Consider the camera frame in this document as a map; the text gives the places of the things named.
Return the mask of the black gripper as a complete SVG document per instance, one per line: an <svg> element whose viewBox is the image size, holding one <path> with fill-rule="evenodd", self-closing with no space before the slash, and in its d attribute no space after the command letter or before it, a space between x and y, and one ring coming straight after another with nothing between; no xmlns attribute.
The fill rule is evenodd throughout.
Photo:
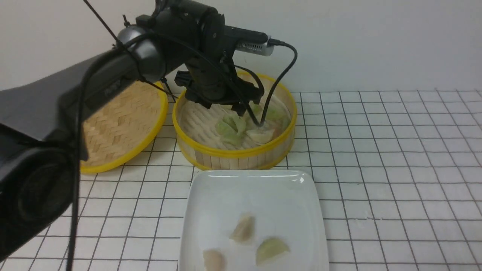
<svg viewBox="0 0 482 271"><path fill-rule="evenodd" d="M246 106L237 94L249 102L259 104L264 95L264 87L259 77L252 71L256 84L248 82L236 73L236 65L231 58L222 58L222 62L215 62L216 68L199 56L186 62L186 72L178 71L174 82L186 88L185 98L191 102L210 109L213 104L228 106L239 116L246 113Z"/></svg>

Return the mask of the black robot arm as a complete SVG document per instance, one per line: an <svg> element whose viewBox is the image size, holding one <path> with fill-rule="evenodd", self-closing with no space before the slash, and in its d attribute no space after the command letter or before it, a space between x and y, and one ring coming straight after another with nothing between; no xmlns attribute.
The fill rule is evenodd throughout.
<svg viewBox="0 0 482 271"><path fill-rule="evenodd" d="M1 91L1 260L55 221L78 211L82 124L135 82L153 84L181 65L175 82L205 108L244 115L264 88L240 79L235 50L270 55L270 37L227 26L217 9L157 0L151 15L115 36L113 48L31 84Z"/></svg>

